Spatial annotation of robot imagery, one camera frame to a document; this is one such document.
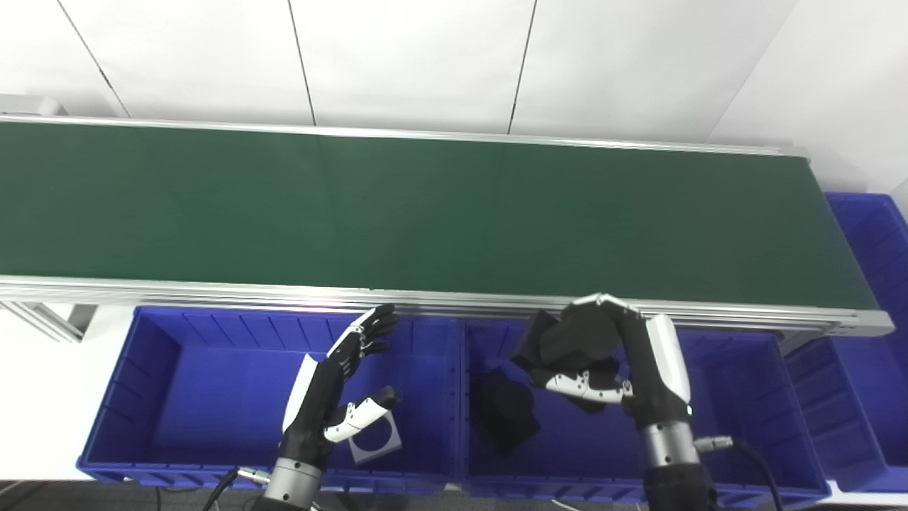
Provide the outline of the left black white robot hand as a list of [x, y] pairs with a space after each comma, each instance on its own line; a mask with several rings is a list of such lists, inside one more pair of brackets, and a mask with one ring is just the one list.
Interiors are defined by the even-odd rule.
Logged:
[[399, 404], [400, 392], [390, 385], [346, 407], [338, 404], [361, 360], [387, 350], [383, 337], [398, 322], [394, 304], [381, 304], [346, 327], [316, 363], [298, 412], [283, 432], [279, 458], [324, 470], [334, 444], [355, 436]]

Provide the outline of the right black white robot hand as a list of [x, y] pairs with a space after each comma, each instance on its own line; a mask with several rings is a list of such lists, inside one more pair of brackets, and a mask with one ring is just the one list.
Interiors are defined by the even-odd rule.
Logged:
[[666, 314], [648, 317], [613, 295], [587, 295], [565, 307], [543, 339], [599, 347], [606, 359], [622, 346], [629, 374], [619, 383], [616, 372], [591, 365], [547, 363], [531, 373], [539, 388], [596, 405], [620, 404], [638, 428], [690, 420], [690, 377], [677, 328]]

